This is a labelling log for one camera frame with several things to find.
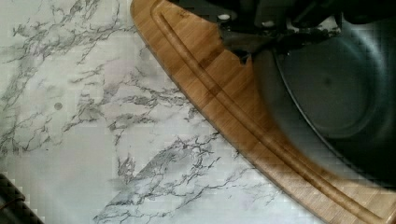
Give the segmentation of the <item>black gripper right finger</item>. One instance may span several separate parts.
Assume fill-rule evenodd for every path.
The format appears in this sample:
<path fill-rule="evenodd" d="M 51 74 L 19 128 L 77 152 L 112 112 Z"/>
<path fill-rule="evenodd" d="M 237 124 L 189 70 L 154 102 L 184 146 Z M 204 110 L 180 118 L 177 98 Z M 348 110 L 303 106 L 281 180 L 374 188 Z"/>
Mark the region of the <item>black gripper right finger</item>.
<path fill-rule="evenodd" d="M 396 0 L 295 0 L 280 31 L 289 30 L 288 21 L 296 28 L 311 28 L 339 14 L 352 24 L 370 23 L 394 17 L 395 6 Z"/>

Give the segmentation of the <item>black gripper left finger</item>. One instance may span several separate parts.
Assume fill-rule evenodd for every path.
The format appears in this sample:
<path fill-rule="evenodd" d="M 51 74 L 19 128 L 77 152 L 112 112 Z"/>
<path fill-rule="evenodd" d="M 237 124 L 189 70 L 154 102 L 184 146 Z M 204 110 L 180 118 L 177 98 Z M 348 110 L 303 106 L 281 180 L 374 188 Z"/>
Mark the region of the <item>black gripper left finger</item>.
<path fill-rule="evenodd" d="M 273 42 L 278 36 L 275 22 L 270 19 L 258 24 L 265 0 L 174 0 L 178 7 L 215 23 L 223 46 L 241 63 Z"/>

